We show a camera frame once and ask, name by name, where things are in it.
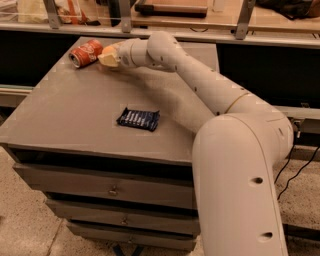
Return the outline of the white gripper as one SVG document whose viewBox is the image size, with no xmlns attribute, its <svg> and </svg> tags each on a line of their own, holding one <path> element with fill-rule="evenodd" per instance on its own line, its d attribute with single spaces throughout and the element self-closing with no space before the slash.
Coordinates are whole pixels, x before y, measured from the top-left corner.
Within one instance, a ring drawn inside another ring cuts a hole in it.
<svg viewBox="0 0 320 256">
<path fill-rule="evenodd" d="M 107 67 L 121 66 L 126 68 L 146 67 L 150 64 L 150 56 L 147 51 L 147 41 L 139 38 L 129 39 L 109 45 L 118 48 L 114 53 L 100 54 L 100 63 Z"/>
</svg>

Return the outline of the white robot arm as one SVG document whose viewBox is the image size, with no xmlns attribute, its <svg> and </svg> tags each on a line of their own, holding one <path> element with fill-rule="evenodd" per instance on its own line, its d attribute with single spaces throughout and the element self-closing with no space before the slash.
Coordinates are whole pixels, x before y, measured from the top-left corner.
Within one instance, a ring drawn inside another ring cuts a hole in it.
<svg viewBox="0 0 320 256">
<path fill-rule="evenodd" d="M 289 119 L 189 55 L 167 32 L 114 43 L 99 60 L 175 72 L 214 113 L 192 149 L 205 256 L 288 256 L 273 167 L 293 146 Z"/>
</svg>

